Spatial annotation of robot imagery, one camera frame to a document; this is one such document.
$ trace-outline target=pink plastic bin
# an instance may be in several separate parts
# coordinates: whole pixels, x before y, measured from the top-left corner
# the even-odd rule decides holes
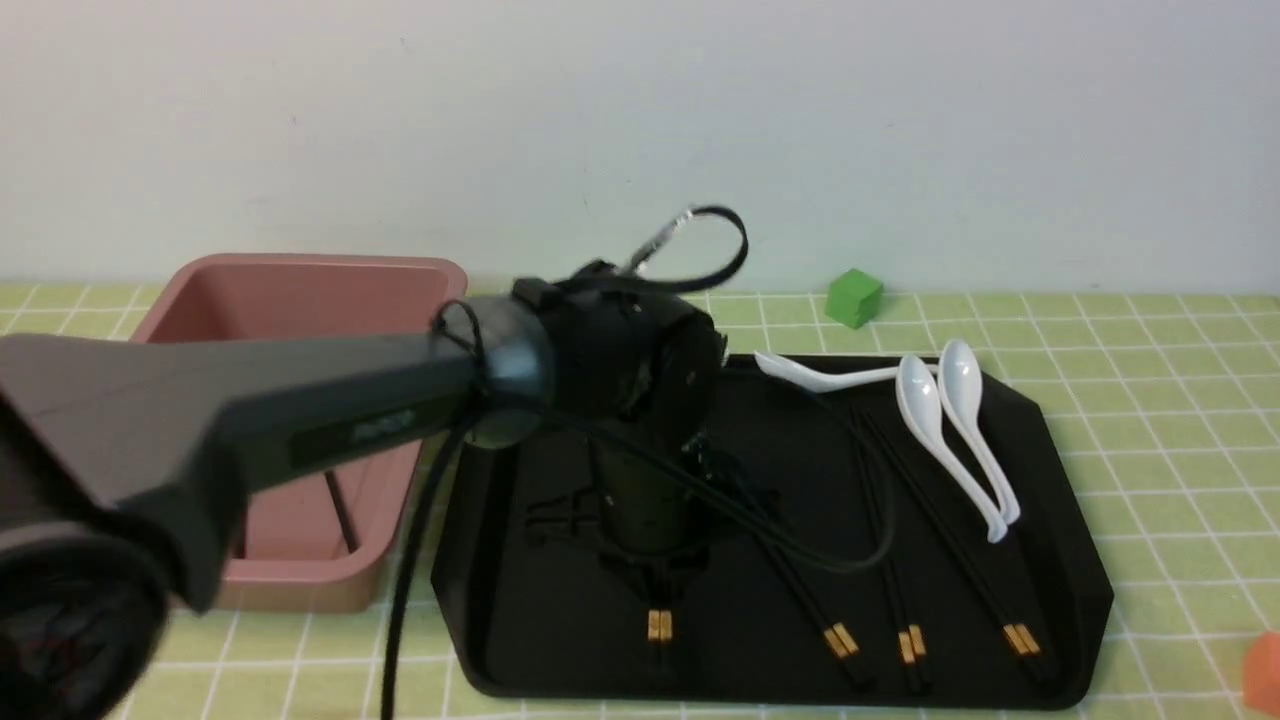
[[[448,260],[342,255],[211,255],[169,281],[133,342],[425,332],[466,291]],[[253,498],[243,559],[216,607],[358,612],[375,598],[421,443],[335,468],[360,541],[348,552],[323,475]]]

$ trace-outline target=table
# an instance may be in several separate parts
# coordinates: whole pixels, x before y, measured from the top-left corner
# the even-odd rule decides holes
[[[159,291],[0,284],[0,332],[125,340]],[[1240,659],[1260,632],[1280,628],[1280,299],[888,295],[859,331],[824,322],[820,295],[694,301],[737,352],[928,354],[966,340],[987,372],[1044,410],[1116,585],[1093,693],[1064,716],[1256,715],[1239,703]],[[375,717],[385,614],[384,596],[348,616],[178,616],[114,717]],[[401,671],[406,720],[989,716],[492,700],[462,678],[425,577]]]

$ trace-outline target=green cube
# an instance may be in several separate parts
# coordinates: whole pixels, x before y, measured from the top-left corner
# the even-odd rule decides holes
[[[827,291],[827,316],[842,325],[858,329],[876,316],[884,283],[854,269],[836,278]]]

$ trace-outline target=white spoon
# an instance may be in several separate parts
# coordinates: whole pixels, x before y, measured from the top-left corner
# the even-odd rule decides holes
[[[1023,509],[1014,496],[1014,488],[1009,486],[1009,478],[991,452],[986,438],[982,437],[982,430],[978,429],[978,409],[982,406],[982,370],[978,368],[978,359],[969,343],[952,340],[942,348],[938,366],[941,368],[938,395],[942,397],[942,409],[991,480],[996,503],[1000,505],[1000,516],[1006,524],[1012,525],[1021,516]]]
[[[819,373],[818,370],[801,365],[790,357],[783,357],[772,352],[756,352],[755,364],[765,375],[782,378],[794,386],[818,393],[835,392],[837,389],[892,380],[897,377],[897,368],[876,368],[874,370],[859,370],[856,373],[831,375],[827,373]],[[931,372],[937,372],[937,368],[933,365],[927,365],[927,368],[929,368]]]
[[[978,486],[969,470],[965,469],[960,459],[947,447],[947,441],[942,437],[942,404],[938,400],[938,386],[933,382],[924,360],[914,355],[902,357],[897,366],[897,407],[902,413],[902,420],[915,439],[937,459],[942,466],[951,473],[951,477],[960,484],[960,489],[969,496],[974,507],[987,521],[987,542],[1000,542],[1009,525],[1000,516],[1000,510],[991,497]]]

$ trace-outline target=black chopsticks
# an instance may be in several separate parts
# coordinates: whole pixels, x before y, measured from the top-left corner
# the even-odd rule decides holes
[[[764,553],[773,568],[773,573],[786,585],[787,592],[791,593],[796,605],[804,611],[805,618],[813,625],[814,632],[822,638],[823,644],[836,657],[836,661],[854,689],[868,687],[873,678],[863,661],[861,648],[858,647],[858,642],[849,632],[849,628],[841,621],[831,620],[831,615],[823,610],[818,598],[814,597],[813,591],[809,589],[804,578],[800,577],[800,571],[791,564],[786,553],[759,538],[755,539],[755,544]]]
[[[859,425],[859,418],[852,418],[854,427]],[[863,498],[867,505],[867,527],[872,538],[879,537],[884,519],[881,518],[881,502],[876,492],[873,477],[882,469],[874,466],[872,459],[861,448],[855,450],[854,469],[858,471],[858,482],[863,486]],[[904,578],[892,552],[884,557],[879,569],[884,585],[884,598],[888,602],[893,616],[893,628],[897,633],[899,659],[906,674],[908,689],[914,694],[928,692],[933,684],[933,674],[929,669],[928,648],[924,644],[924,630],[920,628],[918,615],[904,593]]]
[[[929,495],[924,492],[922,480],[914,471],[911,471],[906,460],[904,460],[896,450],[897,446],[895,446],[886,429],[870,413],[858,413],[858,419],[860,425],[868,430],[872,443],[878,446],[881,450],[881,452],[876,455],[893,466],[897,475],[900,475],[906,483],[908,489],[915,497],[922,510],[924,510],[925,515],[929,516],[933,527],[937,528],[938,534],[942,537],[942,541],[947,546],[951,556],[955,557],[960,569],[966,575],[969,584],[978,592],[982,602],[987,606],[988,612],[991,612],[995,618],[996,624],[1000,626],[1000,632],[1005,637],[1005,642],[1009,643],[1032,682],[1038,684],[1048,680],[1050,673],[1046,667],[1043,648],[1036,641],[1036,637],[1028,629],[1027,624],[1016,620],[1000,597],[993,592],[992,587],[987,582],[987,578],[979,570],[977,562],[960,541],[955,529],[943,519],[943,515],[940,512],[937,505],[934,505]]]

